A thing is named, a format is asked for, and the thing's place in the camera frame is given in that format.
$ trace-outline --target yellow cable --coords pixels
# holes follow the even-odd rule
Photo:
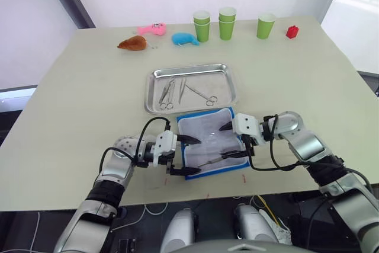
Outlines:
[[[264,198],[262,198],[260,195],[256,195],[262,202],[262,204],[266,207],[266,209],[268,210],[269,214],[272,216],[272,218],[274,219],[274,222],[280,226],[277,218],[275,217],[275,215],[273,214],[272,210],[269,208],[269,206],[267,205],[266,201]]]

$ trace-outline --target red toy block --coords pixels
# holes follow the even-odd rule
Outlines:
[[[296,26],[291,26],[290,28],[288,28],[288,31],[286,33],[286,36],[290,39],[294,38],[297,36],[297,32],[298,32],[298,27]]]

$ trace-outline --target brown plush toy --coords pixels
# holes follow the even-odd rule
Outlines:
[[[134,36],[122,41],[117,47],[124,50],[144,50],[146,48],[146,39],[142,36]]]

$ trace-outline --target metal tray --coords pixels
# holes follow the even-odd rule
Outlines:
[[[174,82],[172,100],[163,90]],[[184,113],[196,110],[227,107],[237,100],[230,69],[221,63],[158,69],[147,77],[145,108],[152,114]]]

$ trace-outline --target table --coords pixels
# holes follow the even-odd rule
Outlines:
[[[0,210],[74,209],[86,198],[103,150],[122,135],[138,135],[152,117],[144,110],[146,78],[156,69],[227,64],[239,100],[235,112],[257,118],[296,111],[346,165],[379,182],[379,102],[312,17],[277,19],[267,40],[256,21],[237,21],[233,38],[200,46],[171,43],[171,34],[194,33],[192,24],[168,25],[167,35],[146,36],[141,52],[117,49],[135,28],[78,30],[0,148]],[[300,28],[295,39],[287,28]],[[172,130],[177,131],[175,115]],[[158,134],[162,123],[147,131]],[[275,141],[280,164],[295,162],[285,141]],[[177,151],[175,162],[180,162]],[[256,148],[257,166],[272,166],[268,144]],[[255,172],[250,168],[185,181],[165,167],[135,170],[121,205],[314,190],[304,168]]]

